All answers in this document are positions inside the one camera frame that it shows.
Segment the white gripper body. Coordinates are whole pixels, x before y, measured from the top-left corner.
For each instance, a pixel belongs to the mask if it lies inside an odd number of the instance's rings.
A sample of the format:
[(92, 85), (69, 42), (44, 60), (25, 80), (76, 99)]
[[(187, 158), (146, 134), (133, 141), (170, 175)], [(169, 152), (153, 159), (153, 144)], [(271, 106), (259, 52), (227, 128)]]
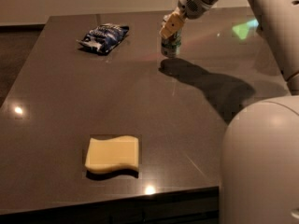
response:
[(178, 14), (184, 19), (195, 20), (201, 17), (217, 0), (178, 0)]

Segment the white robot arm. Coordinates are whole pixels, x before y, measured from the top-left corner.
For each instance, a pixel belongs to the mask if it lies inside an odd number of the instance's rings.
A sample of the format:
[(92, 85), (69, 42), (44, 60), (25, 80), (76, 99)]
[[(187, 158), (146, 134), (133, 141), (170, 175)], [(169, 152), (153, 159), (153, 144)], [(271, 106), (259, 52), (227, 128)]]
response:
[[(171, 37), (218, 0), (178, 0)], [(221, 147), (220, 224), (298, 224), (299, 0), (248, 0), (290, 91), (239, 112)]]

